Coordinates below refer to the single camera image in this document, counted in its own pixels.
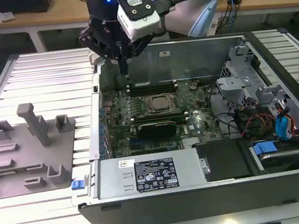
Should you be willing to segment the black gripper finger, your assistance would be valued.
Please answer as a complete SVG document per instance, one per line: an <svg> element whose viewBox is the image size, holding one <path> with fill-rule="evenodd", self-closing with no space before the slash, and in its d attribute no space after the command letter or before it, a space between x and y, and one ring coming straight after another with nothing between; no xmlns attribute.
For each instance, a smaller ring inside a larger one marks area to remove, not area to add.
<svg viewBox="0 0 299 224"><path fill-rule="evenodd" d="M122 61L123 61L123 70L124 75L128 74L128 63L133 57L139 56L151 40L154 38L152 34L146 35L135 41L126 40L122 42L121 52L122 52Z"/></svg>
<svg viewBox="0 0 299 224"><path fill-rule="evenodd" d="M120 47L116 45L111 29L108 26L104 25L97 30L91 26L87 27L81 32L79 41L105 60L114 60L118 64L120 74L124 75Z"/></svg>

